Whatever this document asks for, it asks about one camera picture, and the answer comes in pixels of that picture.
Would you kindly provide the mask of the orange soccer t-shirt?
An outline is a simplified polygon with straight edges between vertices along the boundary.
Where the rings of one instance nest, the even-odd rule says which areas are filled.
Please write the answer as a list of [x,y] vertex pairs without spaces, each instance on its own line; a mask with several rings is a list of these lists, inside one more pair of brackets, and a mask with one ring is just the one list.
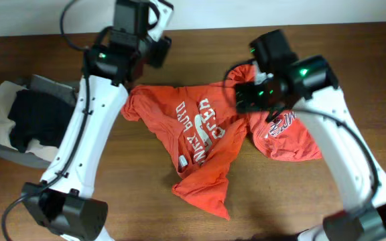
[[139,85],[121,109],[126,120],[143,121],[170,154],[181,177],[172,193],[226,220],[227,173],[249,124],[234,108],[234,87],[254,77],[254,66],[245,64],[232,69],[225,81],[208,85]]

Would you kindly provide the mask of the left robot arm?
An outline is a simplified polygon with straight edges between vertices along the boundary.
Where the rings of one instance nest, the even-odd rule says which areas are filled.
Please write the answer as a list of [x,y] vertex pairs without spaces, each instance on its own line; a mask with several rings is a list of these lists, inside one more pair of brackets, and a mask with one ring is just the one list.
[[174,12],[165,0],[118,1],[113,24],[84,51],[73,115],[58,153],[39,183],[25,183],[21,202],[36,223],[65,240],[109,240],[108,204],[93,198],[101,155],[132,83],[144,65],[160,68],[172,41]]

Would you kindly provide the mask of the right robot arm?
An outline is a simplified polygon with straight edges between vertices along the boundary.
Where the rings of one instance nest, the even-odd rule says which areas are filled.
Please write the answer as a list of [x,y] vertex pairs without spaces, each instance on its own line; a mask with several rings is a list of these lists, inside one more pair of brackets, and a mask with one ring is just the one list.
[[313,136],[336,182],[343,209],[291,240],[386,239],[386,172],[352,119],[330,64],[321,56],[299,59],[282,30],[250,45],[255,81],[235,86],[239,113],[268,112],[274,120],[295,112]]

